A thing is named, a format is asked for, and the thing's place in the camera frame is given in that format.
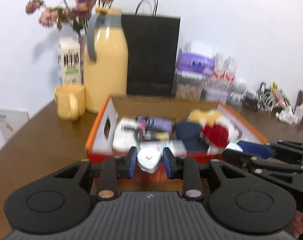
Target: purple box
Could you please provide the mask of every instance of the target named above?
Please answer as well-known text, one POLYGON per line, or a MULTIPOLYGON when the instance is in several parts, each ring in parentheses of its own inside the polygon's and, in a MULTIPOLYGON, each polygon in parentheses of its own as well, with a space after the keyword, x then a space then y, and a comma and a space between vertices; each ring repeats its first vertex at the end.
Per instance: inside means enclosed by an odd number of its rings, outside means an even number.
POLYGON ((215 61, 211 58, 190 53, 180 53, 178 56, 178 70, 212 75, 214 73, 214 68, 215 61))

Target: red fabric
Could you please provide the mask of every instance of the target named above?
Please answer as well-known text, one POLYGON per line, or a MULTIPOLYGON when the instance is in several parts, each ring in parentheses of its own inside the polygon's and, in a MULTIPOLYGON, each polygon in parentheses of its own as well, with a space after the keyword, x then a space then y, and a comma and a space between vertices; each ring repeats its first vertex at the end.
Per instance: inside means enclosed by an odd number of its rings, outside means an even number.
POLYGON ((225 148, 228 144, 228 131, 219 124, 214 124, 213 127, 206 125, 202 129, 202 134, 218 148, 225 148))

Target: white wireless earbuds case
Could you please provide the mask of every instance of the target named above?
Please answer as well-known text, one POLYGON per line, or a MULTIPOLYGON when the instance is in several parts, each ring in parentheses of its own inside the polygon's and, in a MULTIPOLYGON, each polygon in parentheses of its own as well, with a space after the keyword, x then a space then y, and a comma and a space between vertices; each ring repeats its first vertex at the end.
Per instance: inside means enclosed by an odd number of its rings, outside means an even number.
POLYGON ((162 154, 154 148, 143 148, 137 154, 138 166, 145 172, 155 173, 161 163, 162 154))

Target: orange box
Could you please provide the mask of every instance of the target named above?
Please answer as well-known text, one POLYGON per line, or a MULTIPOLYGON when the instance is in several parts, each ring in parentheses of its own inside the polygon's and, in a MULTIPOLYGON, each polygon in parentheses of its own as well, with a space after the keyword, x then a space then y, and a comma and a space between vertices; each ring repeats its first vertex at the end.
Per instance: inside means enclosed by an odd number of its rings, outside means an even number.
MULTIPOLYGON (((87 156, 92 163, 98 163, 112 155, 127 154, 112 149, 117 120, 123 117, 135 119, 136 116, 143 114, 179 122, 186 119, 194 109, 202 111, 217 109, 235 124, 247 140, 262 144, 267 142, 246 120, 228 106, 218 102, 186 101, 164 97, 108 96, 90 131, 85 146, 87 156)), ((195 158, 199 163, 208 163, 210 159, 221 158, 221 155, 208 155, 205 151, 188 152, 187 155, 195 158)))

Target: bag handle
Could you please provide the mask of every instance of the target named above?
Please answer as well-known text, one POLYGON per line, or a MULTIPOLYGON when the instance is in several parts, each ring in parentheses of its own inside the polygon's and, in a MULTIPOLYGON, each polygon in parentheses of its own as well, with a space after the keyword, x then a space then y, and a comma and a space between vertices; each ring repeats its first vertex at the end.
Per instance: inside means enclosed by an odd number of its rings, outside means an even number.
POLYGON ((95 29, 100 28, 106 20, 106 14, 95 14, 90 17, 88 22, 88 29, 87 29, 87 51, 89 54, 89 58, 93 61, 97 60, 97 54, 95 50, 95 29))
MULTIPOLYGON (((141 4, 142 4, 144 1, 145 1, 145 0, 141 0, 141 1, 139 2, 139 4, 137 5, 136 11, 135 11, 135 15, 137 15, 138 9, 139 9, 139 7, 141 6, 141 4)), ((156 16, 157 7, 158 7, 158 0, 154 0, 154 11, 153 11, 153 14, 152 14, 152 16, 154 16, 154 17, 156 16)))

